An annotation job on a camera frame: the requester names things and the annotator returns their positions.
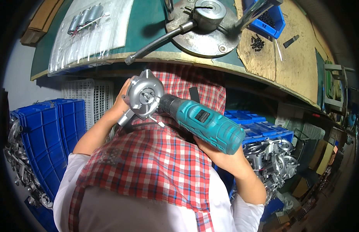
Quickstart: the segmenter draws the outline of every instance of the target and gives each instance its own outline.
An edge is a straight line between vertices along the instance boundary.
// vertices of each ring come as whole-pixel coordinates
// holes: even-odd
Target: black strap
[[[193,101],[196,101],[197,103],[200,103],[200,98],[199,98],[199,92],[198,92],[198,87],[191,87],[188,89],[188,91],[190,92],[190,98]]]

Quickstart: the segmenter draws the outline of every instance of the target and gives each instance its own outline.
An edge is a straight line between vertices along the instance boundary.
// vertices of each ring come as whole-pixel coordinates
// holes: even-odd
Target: screw
[[[226,48],[226,46],[223,45],[223,44],[221,44],[218,48],[219,48],[220,52],[222,52],[222,53],[227,52],[227,48]]]

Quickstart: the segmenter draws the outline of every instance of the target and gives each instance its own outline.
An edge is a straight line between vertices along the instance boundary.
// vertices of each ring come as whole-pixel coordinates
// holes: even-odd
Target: hand
[[[127,93],[127,89],[131,84],[130,80],[131,79],[129,78],[125,81],[123,87],[121,88],[119,94],[116,97],[114,105],[105,113],[105,115],[112,121],[118,121],[118,119],[124,114],[124,112],[129,109],[129,106],[123,101],[123,98],[121,96]]]
[[[244,156],[243,146],[240,146],[235,154],[227,155],[216,150],[213,146],[210,146],[196,136],[194,136],[194,140],[198,144],[198,147],[208,155],[212,162],[218,167],[233,174],[234,177],[245,179],[249,178],[251,173],[254,173],[248,160]]]

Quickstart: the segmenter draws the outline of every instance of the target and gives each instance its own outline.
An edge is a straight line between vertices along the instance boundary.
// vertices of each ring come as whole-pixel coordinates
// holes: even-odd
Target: white plastic crate
[[[89,130],[114,104],[114,83],[93,79],[66,81],[62,86],[62,97],[85,101],[85,123]],[[108,140],[114,137],[112,129]]]
[[[324,138],[325,130],[310,123],[305,123],[303,125],[302,133],[307,135],[310,139],[320,140]]]

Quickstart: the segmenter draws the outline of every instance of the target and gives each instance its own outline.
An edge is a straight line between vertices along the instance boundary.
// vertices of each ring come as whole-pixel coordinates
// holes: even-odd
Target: white sleeve
[[[58,231],[68,231],[68,212],[76,180],[89,158],[88,155],[72,153],[68,156],[68,165],[53,203],[53,219]]]
[[[264,209],[263,204],[254,205],[247,203],[236,193],[235,200],[231,203],[236,230],[242,232],[257,232]]]

